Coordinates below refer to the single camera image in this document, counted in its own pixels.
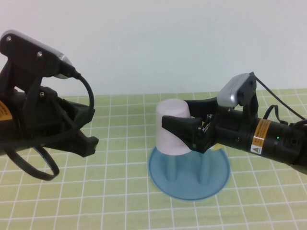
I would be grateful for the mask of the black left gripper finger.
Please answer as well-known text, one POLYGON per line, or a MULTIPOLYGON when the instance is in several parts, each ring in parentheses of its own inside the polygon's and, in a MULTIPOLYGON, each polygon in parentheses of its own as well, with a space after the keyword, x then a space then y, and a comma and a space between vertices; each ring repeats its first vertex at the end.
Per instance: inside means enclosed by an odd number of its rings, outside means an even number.
POLYGON ((75 124, 81 125, 81 127, 90 123, 94 114, 95 109, 90 109, 90 106, 88 105, 69 102, 69 117, 75 122, 75 124))
POLYGON ((78 131, 69 140, 69 152, 77 154, 83 158, 95 154, 99 139, 86 136, 82 131, 78 131))

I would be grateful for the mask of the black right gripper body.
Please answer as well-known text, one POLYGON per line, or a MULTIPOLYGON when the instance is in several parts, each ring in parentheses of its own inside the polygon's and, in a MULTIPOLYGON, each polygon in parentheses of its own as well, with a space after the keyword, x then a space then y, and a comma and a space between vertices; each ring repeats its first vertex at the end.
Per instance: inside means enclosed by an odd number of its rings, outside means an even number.
POLYGON ((192 114, 201 121, 194 128, 192 149, 204 153, 215 144, 250 152, 258 119, 258 106, 245 105, 242 111, 221 106, 203 114, 192 114))

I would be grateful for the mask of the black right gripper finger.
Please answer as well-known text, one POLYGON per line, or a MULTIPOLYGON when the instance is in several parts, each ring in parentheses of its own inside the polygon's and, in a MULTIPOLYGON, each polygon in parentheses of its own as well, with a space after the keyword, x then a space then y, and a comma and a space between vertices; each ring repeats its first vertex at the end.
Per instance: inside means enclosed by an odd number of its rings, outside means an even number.
POLYGON ((190 150, 197 150, 197 138, 201 133, 201 118, 182 118, 165 115, 162 128, 179 138, 190 150))
POLYGON ((209 114, 215 114, 218 108, 217 98, 203 100, 186 100, 190 115, 193 117, 207 117, 209 114))

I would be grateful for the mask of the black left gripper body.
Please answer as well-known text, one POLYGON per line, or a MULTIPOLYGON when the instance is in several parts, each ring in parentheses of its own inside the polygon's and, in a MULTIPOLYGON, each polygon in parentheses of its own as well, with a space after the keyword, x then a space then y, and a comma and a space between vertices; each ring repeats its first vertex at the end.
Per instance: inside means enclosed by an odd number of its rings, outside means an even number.
POLYGON ((25 149, 59 145, 75 136, 82 127, 82 105, 58 97, 49 87, 33 85, 9 90, 17 116, 16 132, 9 147, 25 149))

